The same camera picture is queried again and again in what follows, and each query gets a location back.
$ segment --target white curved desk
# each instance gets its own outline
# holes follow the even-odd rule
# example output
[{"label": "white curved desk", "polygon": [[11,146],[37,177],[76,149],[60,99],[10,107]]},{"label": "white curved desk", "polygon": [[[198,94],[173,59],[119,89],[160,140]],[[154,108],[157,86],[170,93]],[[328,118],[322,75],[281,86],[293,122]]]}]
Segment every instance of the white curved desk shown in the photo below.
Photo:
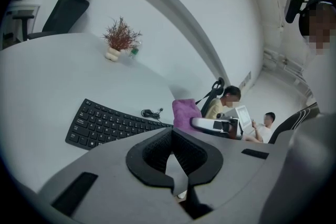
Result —
[{"label": "white curved desk", "polygon": [[163,108],[173,124],[174,100],[165,80],[129,57],[111,62],[91,34],[42,37],[0,52],[0,149],[9,171],[38,191],[86,153],[65,137],[82,101],[141,116]]}]

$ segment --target purple cloth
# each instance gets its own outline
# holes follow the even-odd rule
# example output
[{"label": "purple cloth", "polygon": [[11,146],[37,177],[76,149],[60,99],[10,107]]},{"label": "purple cloth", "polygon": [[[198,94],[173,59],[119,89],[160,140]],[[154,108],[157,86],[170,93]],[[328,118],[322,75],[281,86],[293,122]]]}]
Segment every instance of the purple cloth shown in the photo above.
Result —
[{"label": "purple cloth", "polygon": [[183,131],[198,131],[190,126],[190,118],[201,118],[201,111],[194,99],[182,99],[173,101],[174,127]]}]

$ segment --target black cable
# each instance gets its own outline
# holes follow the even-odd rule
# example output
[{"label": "black cable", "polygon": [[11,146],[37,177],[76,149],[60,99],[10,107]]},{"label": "black cable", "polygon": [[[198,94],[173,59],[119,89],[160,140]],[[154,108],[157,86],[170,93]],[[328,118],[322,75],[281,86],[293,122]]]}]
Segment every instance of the black cable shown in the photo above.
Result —
[{"label": "black cable", "polygon": [[145,118],[153,118],[159,122],[161,122],[160,119],[160,113],[163,109],[160,109],[159,112],[153,112],[150,109],[144,109],[143,111],[141,111],[141,115]]}]

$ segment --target black keyboard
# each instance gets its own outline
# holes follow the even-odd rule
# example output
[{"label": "black keyboard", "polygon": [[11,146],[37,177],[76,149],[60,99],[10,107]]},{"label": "black keyboard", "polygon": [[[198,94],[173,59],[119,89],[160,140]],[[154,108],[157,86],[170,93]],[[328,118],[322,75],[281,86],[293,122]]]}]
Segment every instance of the black keyboard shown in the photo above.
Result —
[{"label": "black keyboard", "polygon": [[84,99],[65,142],[90,150],[107,142],[166,127],[173,125],[145,120]]}]

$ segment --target person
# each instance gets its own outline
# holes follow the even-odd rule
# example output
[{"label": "person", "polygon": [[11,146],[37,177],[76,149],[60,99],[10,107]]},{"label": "person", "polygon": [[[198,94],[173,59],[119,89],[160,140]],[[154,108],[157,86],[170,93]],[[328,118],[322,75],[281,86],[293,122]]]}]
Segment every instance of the person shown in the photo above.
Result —
[{"label": "person", "polygon": [[240,89],[235,86],[229,86],[224,90],[221,98],[215,98],[210,102],[209,108],[206,112],[206,119],[216,119],[217,114],[223,112],[224,106],[232,108],[234,102],[239,102],[242,97]]},{"label": "person", "polygon": [[264,124],[260,127],[257,126],[255,121],[252,121],[252,127],[255,130],[255,137],[251,135],[243,135],[243,140],[256,142],[256,143],[268,143],[272,137],[272,124],[275,120],[275,114],[268,112],[264,115]]}]

